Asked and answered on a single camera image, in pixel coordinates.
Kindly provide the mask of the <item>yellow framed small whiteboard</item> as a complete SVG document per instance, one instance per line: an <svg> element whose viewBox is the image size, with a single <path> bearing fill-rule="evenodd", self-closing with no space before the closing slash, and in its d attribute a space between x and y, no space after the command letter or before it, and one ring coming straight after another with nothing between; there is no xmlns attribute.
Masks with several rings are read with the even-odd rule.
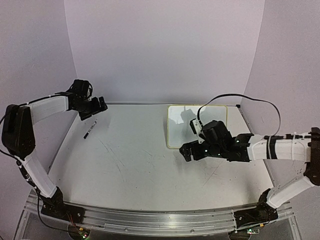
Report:
<svg viewBox="0 0 320 240"><path fill-rule="evenodd" d="M225 105L170 105L167 109L167 146L179 149L183 144L196 141L190 121L197 118L200 111L200 120L205 125L213 120L228 122L228 107Z"/></svg>

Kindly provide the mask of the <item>black whiteboard marker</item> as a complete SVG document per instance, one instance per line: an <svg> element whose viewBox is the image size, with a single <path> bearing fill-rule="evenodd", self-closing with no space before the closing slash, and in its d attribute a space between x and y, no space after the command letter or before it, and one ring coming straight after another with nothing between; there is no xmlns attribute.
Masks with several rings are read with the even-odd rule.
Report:
<svg viewBox="0 0 320 240"><path fill-rule="evenodd" d="M85 135L83 136L83 139L86 139L88 137L88 135L90 134L90 132L92 131L92 129L94 128L94 126L97 124L97 120L93 122L93 124L91 125L91 127L88 129L88 131L85 133Z"/></svg>

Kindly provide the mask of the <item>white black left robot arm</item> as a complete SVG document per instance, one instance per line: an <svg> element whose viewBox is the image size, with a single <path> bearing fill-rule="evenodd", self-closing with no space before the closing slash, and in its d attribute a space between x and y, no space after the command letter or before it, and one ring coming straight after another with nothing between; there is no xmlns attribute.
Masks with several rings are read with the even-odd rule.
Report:
<svg viewBox="0 0 320 240"><path fill-rule="evenodd" d="M67 91L58 92L20 105L8 105L0 122L5 155L15 159L20 173L42 200L43 215L80 224L85 209L64 203L63 193L50 179L36 153L34 125L50 116L76 111L82 121L107 110L104 98L93 97L87 80L76 79Z"/></svg>

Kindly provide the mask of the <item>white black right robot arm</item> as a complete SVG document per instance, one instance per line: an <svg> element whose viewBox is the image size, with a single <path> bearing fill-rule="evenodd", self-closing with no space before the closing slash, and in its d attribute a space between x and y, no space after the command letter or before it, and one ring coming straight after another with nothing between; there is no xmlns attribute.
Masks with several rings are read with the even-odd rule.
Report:
<svg viewBox="0 0 320 240"><path fill-rule="evenodd" d="M237 229L269 223L278 219L277 209L303 191L320 185L320 129L286 135L256 135L241 133L232 136L222 121L213 120L202 125L197 119L190 122L197 140L184 143L179 152L186 162L207 157L229 162L249 163L258 160L292 160L306 164L284 185L268 188L254 208L234 212Z"/></svg>

